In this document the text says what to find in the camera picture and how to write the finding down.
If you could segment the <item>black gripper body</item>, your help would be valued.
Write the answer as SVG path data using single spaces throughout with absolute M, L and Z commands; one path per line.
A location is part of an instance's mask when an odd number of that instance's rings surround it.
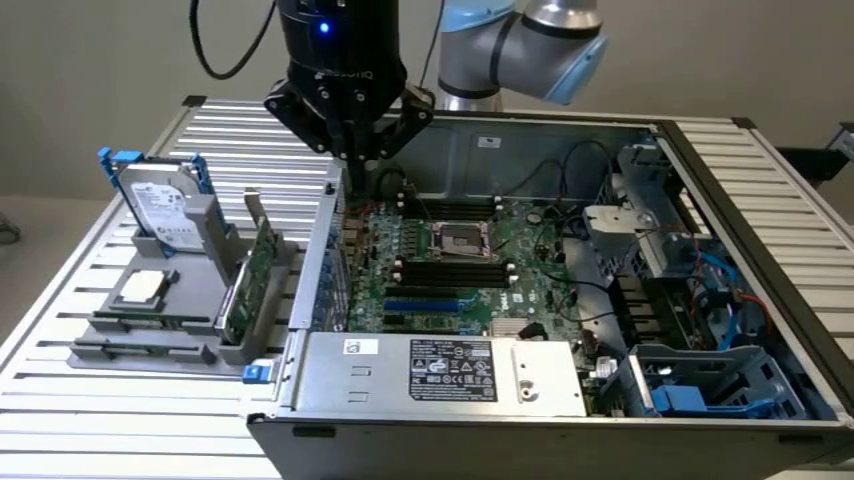
M 290 55 L 287 79 L 323 117 L 379 120 L 407 71 L 399 50 L 397 1 L 279 1 Z

